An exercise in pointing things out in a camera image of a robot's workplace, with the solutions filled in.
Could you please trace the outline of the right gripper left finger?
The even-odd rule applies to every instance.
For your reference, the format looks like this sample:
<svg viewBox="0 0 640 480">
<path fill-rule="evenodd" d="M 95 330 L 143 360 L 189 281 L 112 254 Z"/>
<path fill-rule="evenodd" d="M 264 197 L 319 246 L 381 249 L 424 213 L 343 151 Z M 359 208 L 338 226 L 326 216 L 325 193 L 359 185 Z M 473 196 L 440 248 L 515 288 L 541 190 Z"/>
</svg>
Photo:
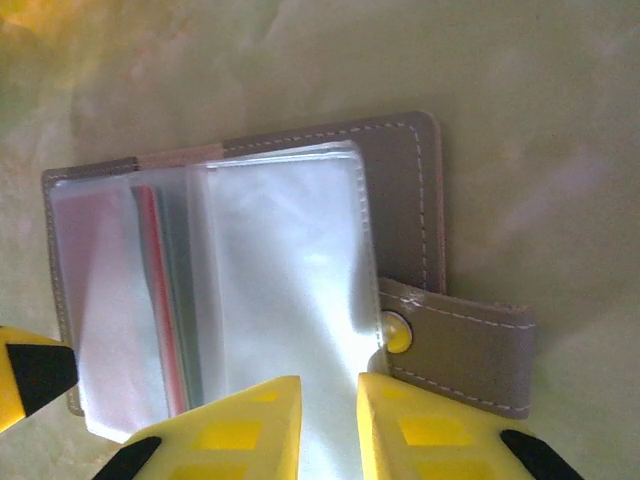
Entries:
<svg viewBox="0 0 640 480">
<path fill-rule="evenodd" d="M 296 479 L 301 381 L 281 376 L 146 427 L 97 479 Z"/>
</svg>

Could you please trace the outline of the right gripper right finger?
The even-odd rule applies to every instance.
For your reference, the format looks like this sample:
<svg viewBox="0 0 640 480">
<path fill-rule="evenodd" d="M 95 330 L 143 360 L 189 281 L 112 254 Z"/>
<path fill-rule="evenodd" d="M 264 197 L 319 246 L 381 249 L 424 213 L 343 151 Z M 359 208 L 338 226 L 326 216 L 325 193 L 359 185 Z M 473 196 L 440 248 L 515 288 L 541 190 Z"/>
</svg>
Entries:
<svg viewBox="0 0 640 480">
<path fill-rule="evenodd" d="M 357 425 L 366 479 L 580 479 L 524 423 L 362 373 Z"/>
</svg>

